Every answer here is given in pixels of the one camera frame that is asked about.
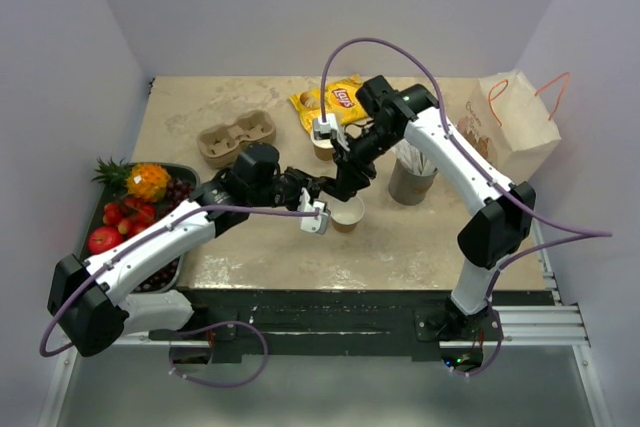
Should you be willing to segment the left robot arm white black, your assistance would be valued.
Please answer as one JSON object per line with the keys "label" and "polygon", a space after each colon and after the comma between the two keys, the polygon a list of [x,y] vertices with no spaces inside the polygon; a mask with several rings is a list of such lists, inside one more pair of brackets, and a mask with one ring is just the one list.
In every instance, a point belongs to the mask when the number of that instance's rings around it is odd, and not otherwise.
{"label": "left robot arm white black", "polygon": [[84,357],[141,330],[173,330],[200,337],[207,315],[179,291],[138,294],[135,289],[170,261],[221,236],[251,215],[298,218],[302,230],[321,234],[328,209],[319,199],[326,179],[279,166],[279,152],[253,143],[232,166],[142,233],[84,261],[70,254],[55,266],[47,309],[70,346]]}

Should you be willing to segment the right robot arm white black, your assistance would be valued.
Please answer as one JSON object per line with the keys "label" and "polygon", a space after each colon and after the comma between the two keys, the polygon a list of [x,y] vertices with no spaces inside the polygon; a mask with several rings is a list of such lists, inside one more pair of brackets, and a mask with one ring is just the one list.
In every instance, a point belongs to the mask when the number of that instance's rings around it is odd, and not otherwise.
{"label": "right robot arm white black", "polygon": [[470,215],[457,236],[464,262],[444,306],[424,324],[433,339],[469,339],[487,315],[499,265],[530,233],[535,191],[494,169],[460,136],[442,102],[426,87],[415,84],[399,91],[376,76],[356,97],[371,120],[359,136],[345,133],[333,114],[324,113],[312,124],[313,137],[330,140],[334,148],[336,176],[324,190],[341,201],[354,197],[375,178],[375,161],[402,140],[449,180]]}

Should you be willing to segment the brown paper cup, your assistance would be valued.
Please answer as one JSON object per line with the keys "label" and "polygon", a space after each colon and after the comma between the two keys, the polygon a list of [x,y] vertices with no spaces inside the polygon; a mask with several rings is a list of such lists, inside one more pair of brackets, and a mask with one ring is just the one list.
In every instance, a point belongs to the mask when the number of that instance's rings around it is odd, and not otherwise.
{"label": "brown paper cup", "polygon": [[313,139],[313,150],[315,156],[321,161],[332,161],[334,147],[329,139]]}
{"label": "brown paper cup", "polygon": [[353,231],[365,214],[365,205],[359,196],[355,196],[348,201],[331,198],[328,205],[331,212],[332,225],[341,233]]}

